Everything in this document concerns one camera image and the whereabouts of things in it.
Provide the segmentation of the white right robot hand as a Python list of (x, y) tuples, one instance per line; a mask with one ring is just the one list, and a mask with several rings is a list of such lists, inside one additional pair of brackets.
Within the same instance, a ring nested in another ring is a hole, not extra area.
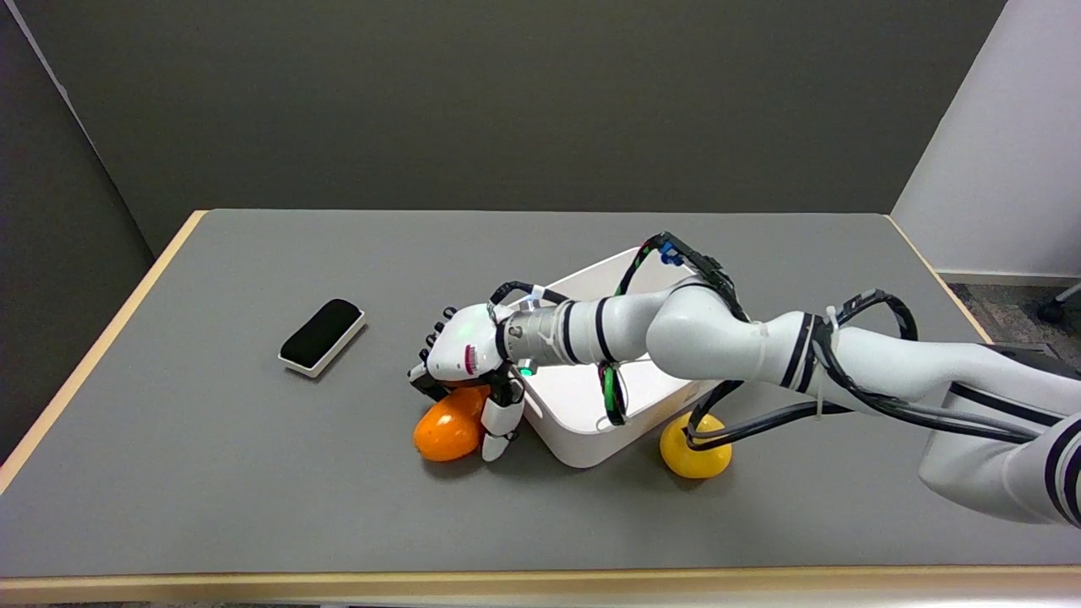
[(423, 459), (449, 462), (471, 453), (493, 462), (524, 419), (524, 382), (502, 351), (510, 307), (476, 304), (436, 327), (409, 372), (410, 385), (432, 397), (412, 439)]

